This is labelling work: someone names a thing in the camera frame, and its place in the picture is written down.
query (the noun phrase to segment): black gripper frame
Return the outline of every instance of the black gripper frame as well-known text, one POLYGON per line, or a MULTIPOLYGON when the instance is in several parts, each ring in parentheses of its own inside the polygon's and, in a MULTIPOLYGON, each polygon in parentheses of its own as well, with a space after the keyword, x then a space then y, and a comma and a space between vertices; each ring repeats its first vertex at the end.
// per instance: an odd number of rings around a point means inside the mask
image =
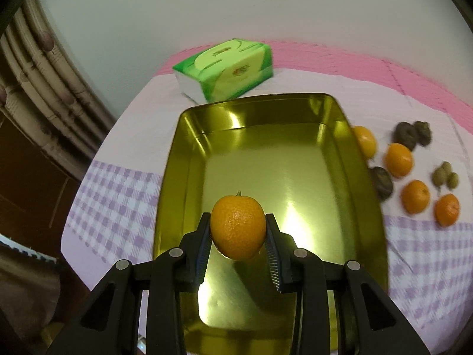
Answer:
POLYGON ((141 294, 149 290, 147 355, 185 355, 179 292, 197 292, 211 247, 210 213, 179 248, 154 261, 119 260, 91 291, 46 355, 136 355, 141 294))
MULTIPOLYGON (((279 231, 266 215, 271 276, 281 293, 297 293, 291 355, 328 355, 327 290, 337 309, 339 355, 429 355, 415 330, 376 281, 355 261, 323 262, 279 231)), ((147 355, 185 355, 180 292, 197 292, 210 254, 210 214, 179 249, 154 261, 118 261, 102 278, 47 355, 135 355, 141 294, 149 290, 147 355)))
POLYGON ((322 261, 298 249, 266 215, 266 251, 280 293, 297 292, 291 355, 330 354, 327 290, 333 290, 339 355, 430 355, 424 342, 379 284, 356 261, 322 261))

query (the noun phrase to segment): white wall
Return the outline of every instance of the white wall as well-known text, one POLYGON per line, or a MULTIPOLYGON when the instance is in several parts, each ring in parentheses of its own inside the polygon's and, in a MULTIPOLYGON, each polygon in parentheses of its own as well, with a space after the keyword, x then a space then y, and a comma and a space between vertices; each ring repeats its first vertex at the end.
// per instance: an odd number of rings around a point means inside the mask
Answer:
POLYGON ((165 59, 233 37, 390 58, 473 104, 473 35, 450 0, 41 0, 59 40, 119 115, 165 59))

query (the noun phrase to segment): green olive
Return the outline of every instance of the green olive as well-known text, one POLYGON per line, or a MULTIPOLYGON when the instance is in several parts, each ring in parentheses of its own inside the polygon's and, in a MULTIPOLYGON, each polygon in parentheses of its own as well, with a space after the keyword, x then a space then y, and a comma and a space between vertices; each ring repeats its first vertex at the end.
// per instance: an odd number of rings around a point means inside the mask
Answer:
POLYGON ((445 170, 446 175, 450 176, 450 174, 452 173, 452 165, 448 161, 444 161, 441 167, 445 170))
POLYGON ((446 183, 447 177, 448 176, 445 172, 445 169, 443 169, 442 167, 439 167, 432 173, 432 183, 436 187, 440 187, 446 183))
POLYGON ((458 184, 460 184, 460 177, 458 176, 457 173, 452 172, 448 176, 448 180, 447 180, 446 185, 449 189, 455 189, 455 188, 458 187, 458 184))

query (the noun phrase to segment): pink tablecloth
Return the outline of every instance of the pink tablecloth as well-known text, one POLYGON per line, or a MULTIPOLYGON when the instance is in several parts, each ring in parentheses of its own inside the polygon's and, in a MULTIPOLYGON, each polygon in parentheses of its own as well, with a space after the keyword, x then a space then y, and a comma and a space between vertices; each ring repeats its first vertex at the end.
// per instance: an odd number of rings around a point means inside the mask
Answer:
MULTIPOLYGON (((462 216, 448 230, 440 230, 431 213, 407 218, 396 201, 383 205, 390 296, 432 353, 443 351, 473 312, 473 109, 435 82, 388 60, 312 44, 269 44, 275 77, 247 96, 332 94, 352 123, 372 129, 380 150, 398 121, 429 121, 434 142, 416 152, 423 163, 413 175, 428 182, 426 172, 448 159, 464 178, 458 189, 462 216)), ((90 288, 118 259, 151 259, 167 153, 179 114, 193 105, 180 94, 171 66, 204 48, 174 55, 159 70, 112 129, 81 184, 62 252, 90 288)))

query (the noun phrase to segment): green tissue box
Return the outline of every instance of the green tissue box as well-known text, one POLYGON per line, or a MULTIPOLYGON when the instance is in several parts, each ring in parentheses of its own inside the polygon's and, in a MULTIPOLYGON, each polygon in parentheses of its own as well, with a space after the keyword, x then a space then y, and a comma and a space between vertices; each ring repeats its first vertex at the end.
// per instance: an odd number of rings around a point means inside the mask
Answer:
POLYGON ((269 45, 233 39, 173 66, 182 92, 197 104, 233 99, 273 75, 269 45))

